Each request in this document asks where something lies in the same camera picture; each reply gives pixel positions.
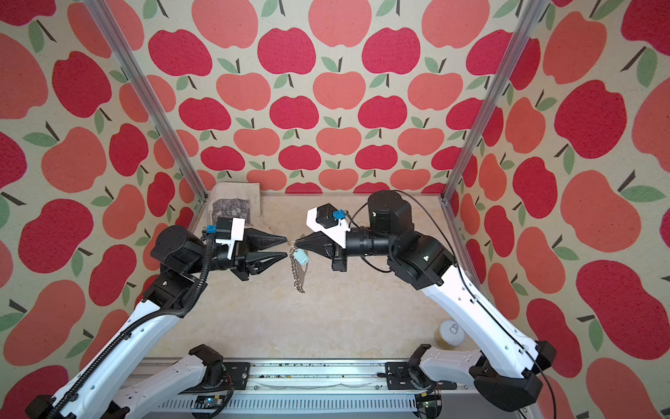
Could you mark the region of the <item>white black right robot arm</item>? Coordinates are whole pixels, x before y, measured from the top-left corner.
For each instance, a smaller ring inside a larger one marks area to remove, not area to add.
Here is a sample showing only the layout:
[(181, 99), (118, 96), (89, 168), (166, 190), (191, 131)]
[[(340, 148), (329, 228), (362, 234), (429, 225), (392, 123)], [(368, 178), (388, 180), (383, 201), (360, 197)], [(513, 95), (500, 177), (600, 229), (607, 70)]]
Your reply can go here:
[(311, 234), (295, 246), (328, 258), (335, 272), (346, 272), (350, 258), (386, 258), (392, 274), (433, 300), (476, 343), (476, 351), (466, 352), (420, 345), (401, 373), (418, 389), (435, 390), (439, 382), (471, 386), (506, 412), (536, 403), (550, 387), (544, 372), (556, 349), (516, 329), (467, 277), (446, 239), (415, 229), (414, 200), (400, 191), (374, 192), (366, 201), (367, 226), (331, 204), (310, 209)]

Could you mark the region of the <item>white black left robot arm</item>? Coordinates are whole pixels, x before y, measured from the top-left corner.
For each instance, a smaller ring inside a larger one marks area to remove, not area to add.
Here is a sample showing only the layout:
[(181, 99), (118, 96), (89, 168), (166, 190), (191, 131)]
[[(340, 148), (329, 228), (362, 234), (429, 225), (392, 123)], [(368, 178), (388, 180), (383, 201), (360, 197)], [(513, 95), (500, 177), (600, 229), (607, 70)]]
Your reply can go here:
[(96, 357), (54, 395), (37, 396), (29, 418), (141, 418), (183, 391), (235, 391), (223, 357), (200, 345), (174, 366), (132, 388), (123, 385), (155, 344), (200, 299), (210, 271), (229, 270), (242, 281), (286, 258), (273, 246), (286, 237), (248, 228), (242, 218), (222, 218), (197, 237), (181, 225), (155, 238), (151, 251), (161, 273), (134, 312)]

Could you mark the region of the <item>cream printed canvas tote bag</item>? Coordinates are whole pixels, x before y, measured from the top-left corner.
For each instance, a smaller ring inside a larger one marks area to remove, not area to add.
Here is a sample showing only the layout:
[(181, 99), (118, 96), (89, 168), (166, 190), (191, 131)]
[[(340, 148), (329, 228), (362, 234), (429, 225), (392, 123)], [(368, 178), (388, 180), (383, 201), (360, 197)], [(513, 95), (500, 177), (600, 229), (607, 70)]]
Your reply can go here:
[(259, 227), (261, 209), (258, 183), (217, 183), (209, 192), (205, 217), (208, 225), (215, 225), (219, 218), (242, 218), (246, 226)]

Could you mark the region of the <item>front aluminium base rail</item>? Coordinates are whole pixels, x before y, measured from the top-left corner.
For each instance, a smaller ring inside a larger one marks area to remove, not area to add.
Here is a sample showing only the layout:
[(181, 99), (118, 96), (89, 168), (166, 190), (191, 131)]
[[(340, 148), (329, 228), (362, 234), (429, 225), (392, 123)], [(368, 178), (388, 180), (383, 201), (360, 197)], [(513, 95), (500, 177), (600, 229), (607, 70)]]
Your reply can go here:
[(539, 418), (536, 405), (505, 412), (464, 384), (417, 389), (402, 359), (226, 359), (234, 385), (179, 394), (148, 418)]

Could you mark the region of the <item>left rear aluminium frame post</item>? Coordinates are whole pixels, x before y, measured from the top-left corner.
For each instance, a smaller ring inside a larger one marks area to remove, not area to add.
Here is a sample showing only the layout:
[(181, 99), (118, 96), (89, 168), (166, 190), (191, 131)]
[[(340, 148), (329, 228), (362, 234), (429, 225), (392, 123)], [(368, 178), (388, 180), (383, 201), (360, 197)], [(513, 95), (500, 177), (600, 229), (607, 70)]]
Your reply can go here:
[(120, 63), (120, 68), (126, 73), (138, 98), (148, 111), (151, 121), (176, 160), (176, 165), (195, 193), (195, 200), (199, 204), (204, 203), (208, 193), (202, 179), (198, 176), (179, 136), (169, 122), (157, 94), (134, 57), (134, 52), (127, 43), (120, 26), (116, 23), (108, 4), (106, 1), (85, 1), (84, 4)]

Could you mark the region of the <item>aluminium frame post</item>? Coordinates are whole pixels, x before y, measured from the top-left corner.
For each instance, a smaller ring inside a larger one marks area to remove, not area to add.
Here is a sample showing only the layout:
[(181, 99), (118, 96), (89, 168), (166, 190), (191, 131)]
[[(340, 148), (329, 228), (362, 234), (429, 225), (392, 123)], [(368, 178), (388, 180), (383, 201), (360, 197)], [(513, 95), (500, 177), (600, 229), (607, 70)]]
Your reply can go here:
[(199, 204), (204, 203), (208, 193), (202, 179), (198, 176), (179, 136), (169, 122), (157, 94), (134, 57), (134, 52), (127, 43), (120, 26), (116, 23), (108, 4), (106, 1), (85, 1), (84, 4), (120, 63), (120, 68), (126, 73), (138, 98), (148, 111), (151, 121), (176, 160), (176, 165), (195, 193), (195, 200)]
[(473, 127), (466, 135), (465, 143), (462, 147), (455, 168), (451, 171), (446, 188), (441, 195), (440, 203), (446, 208), (452, 195), (455, 193), (458, 183), (462, 181), (465, 169), (469, 160), (474, 155), (476, 144), (483, 139), (483, 131), (488, 126), (491, 117), (497, 107), (497, 101), (504, 94), (506, 87), (511, 87), (511, 75), (516, 65), (521, 59), (523, 51), (530, 39), (530, 35), (536, 27), (538, 21), (544, 12), (544, 9), (550, 4), (550, 1), (525, 1), (526, 7), (522, 10), (518, 24), (511, 36), (511, 41), (507, 46), (501, 63), (494, 74), (492, 82), (487, 89), (483, 99), (483, 104), (477, 114)]

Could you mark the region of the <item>right rear aluminium frame post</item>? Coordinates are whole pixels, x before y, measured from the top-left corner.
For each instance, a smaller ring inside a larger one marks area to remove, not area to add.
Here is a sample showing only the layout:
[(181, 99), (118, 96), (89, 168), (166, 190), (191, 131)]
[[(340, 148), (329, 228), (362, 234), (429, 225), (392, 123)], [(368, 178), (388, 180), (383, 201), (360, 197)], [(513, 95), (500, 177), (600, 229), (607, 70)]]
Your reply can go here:
[(522, 10), (518, 24), (511, 36), (511, 41), (507, 46), (501, 63), (494, 74), (492, 82), (487, 89), (483, 99), (483, 104), (477, 114), (473, 127), (466, 135), (465, 143), (462, 147), (455, 168), (451, 171), (446, 188), (441, 195), (440, 203), (446, 208), (452, 195), (455, 193), (458, 183), (462, 181), (465, 169), (469, 160), (474, 155), (476, 144), (483, 139), (483, 131), (488, 126), (491, 117), (497, 107), (497, 101), (504, 94), (506, 87), (511, 87), (511, 75), (516, 65), (521, 59), (523, 51), (530, 39), (530, 35), (536, 27), (538, 21), (544, 12), (544, 9), (550, 4), (550, 1), (525, 1), (526, 7)]

